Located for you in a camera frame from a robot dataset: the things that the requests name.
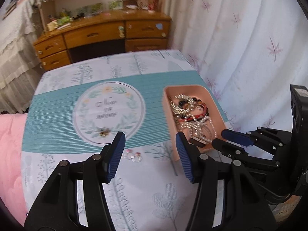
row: white curtain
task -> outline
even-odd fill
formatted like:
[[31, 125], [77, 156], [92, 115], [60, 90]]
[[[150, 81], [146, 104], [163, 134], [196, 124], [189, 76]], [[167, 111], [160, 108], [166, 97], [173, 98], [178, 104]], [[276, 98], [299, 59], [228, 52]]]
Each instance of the white curtain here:
[[308, 87], [308, 21], [296, 0], [165, 0], [170, 47], [211, 88], [233, 128], [292, 130], [290, 84]]

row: blue sticker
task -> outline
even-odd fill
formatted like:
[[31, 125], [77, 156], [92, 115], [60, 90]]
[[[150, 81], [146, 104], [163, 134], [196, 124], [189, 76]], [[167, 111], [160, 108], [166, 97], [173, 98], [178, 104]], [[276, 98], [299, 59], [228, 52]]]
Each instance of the blue sticker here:
[[159, 30], [163, 30], [163, 24], [162, 23], [157, 23], [156, 24], [156, 28], [158, 28]]

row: round sticker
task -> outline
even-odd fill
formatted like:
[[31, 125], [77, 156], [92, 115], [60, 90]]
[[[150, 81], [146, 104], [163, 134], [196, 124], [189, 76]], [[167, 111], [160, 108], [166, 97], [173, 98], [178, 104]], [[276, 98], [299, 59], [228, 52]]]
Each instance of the round sticker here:
[[136, 88], [123, 82], [103, 82], [89, 88], [73, 111], [78, 135], [95, 146], [110, 144], [118, 131], [126, 140], [140, 128], [145, 103]]

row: pink fabric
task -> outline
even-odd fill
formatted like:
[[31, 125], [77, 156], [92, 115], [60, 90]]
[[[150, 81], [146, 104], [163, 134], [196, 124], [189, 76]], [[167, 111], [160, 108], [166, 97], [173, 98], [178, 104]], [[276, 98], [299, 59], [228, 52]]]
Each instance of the pink fabric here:
[[26, 202], [21, 182], [21, 145], [27, 114], [0, 115], [0, 197], [23, 226]]

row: wooden desk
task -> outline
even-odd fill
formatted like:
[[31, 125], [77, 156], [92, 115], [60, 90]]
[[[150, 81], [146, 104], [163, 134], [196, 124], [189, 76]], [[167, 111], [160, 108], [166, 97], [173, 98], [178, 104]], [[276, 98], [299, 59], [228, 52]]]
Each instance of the wooden desk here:
[[171, 18], [161, 12], [110, 11], [47, 32], [33, 45], [43, 68], [52, 70], [71, 64], [73, 49], [87, 44], [122, 40], [126, 52], [166, 49], [170, 22]]

